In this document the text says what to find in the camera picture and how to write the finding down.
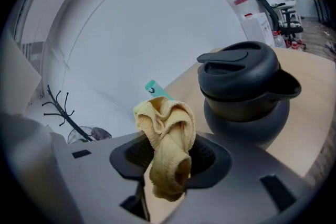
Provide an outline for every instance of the black pot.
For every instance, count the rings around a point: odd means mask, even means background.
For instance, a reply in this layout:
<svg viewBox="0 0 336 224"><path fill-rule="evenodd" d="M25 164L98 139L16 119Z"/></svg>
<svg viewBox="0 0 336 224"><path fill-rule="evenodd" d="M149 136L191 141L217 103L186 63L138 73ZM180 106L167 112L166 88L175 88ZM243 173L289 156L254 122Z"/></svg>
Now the black pot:
<svg viewBox="0 0 336 224"><path fill-rule="evenodd" d="M213 112L249 122L270 113L278 101L297 97L300 83L283 71L274 51L260 42L241 42L198 57L198 81Z"/></svg>

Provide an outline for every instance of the coat rack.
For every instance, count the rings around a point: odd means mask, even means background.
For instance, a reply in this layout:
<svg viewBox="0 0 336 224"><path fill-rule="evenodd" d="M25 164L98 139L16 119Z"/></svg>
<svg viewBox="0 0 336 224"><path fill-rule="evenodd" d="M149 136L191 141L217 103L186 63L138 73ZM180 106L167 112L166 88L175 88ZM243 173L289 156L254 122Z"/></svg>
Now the coat rack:
<svg viewBox="0 0 336 224"><path fill-rule="evenodd" d="M59 94L61 93L61 91L58 92L58 94L56 95L56 99L54 98L53 94L51 93L51 90L50 90L50 87L49 85L47 86L48 87L48 94L50 95L51 99L52 99L52 102L46 102L44 104L42 104L42 106L46 105L46 104L52 104L56 107L56 109L58 110L59 114L58 113L44 113L44 116L61 116L63 117L64 121L59 125L59 126L62 126L65 121L67 121L81 136L83 136L87 141L93 141L90 136L84 132L71 118L70 116L73 115L73 113L75 112L74 110L72 111L72 113L69 115L68 112L67 112L67 100L68 100L68 95L69 93L67 92L67 96L65 98L65 103L64 103L64 109L61 107L61 105L58 103L58 96Z"/></svg>

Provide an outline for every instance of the yellow cloth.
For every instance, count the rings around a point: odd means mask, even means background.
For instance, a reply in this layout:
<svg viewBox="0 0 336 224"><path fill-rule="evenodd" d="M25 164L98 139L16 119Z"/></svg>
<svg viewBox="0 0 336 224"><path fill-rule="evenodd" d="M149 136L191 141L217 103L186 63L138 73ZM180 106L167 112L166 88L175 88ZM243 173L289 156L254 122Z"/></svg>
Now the yellow cloth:
<svg viewBox="0 0 336 224"><path fill-rule="evenodd" d="M150 170L153 193L175 201L191 170L188 151L196 137L194 114L185 103L166 97L142 102L133 112L136 128L146 134L155 150Z"/></svg>

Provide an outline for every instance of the office chair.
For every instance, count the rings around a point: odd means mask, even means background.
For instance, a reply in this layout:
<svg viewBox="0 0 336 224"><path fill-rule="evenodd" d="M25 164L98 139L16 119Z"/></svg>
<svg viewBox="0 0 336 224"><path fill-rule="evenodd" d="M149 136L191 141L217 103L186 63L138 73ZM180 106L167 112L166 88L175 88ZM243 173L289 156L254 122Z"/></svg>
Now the office chair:
<svg viewBox="0 0 336 224"><path fill-rule="evenodd" d="M290 21L290 14L295 13L295 10L288 11L288 8L284 8L281 10L281 13L286 16L286 23L287 23L287 27L283 27L283 26L280 26L279 24L279 16L273 10L273 8L269 5L267 0L257 0L257 1L261 2L261 4L264 6L264 8L269 13L269 16L271 17L272 22L273 22L273 31L280 30L282 35L285 35L286 37L288 37L288 41L290 43L292 43L291 36L295 38L296 37L295 34L303 32L303 27L301 25L295 26L295 27L290 26L290 23L299 24L299 22L297 21Z"/></svg>

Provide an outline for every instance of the white box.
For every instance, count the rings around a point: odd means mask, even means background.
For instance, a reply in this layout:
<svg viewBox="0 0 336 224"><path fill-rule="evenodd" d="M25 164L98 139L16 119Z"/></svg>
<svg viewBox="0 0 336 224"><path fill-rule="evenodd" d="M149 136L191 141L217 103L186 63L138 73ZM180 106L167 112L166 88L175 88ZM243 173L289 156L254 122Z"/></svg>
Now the white box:
<svg viewBox="0 0 336 224"><path fill-rule="evenodd" d="M265 13L256 13L246 17L241 26L249 41L259 41L274 47L274 39Z"/></svg>

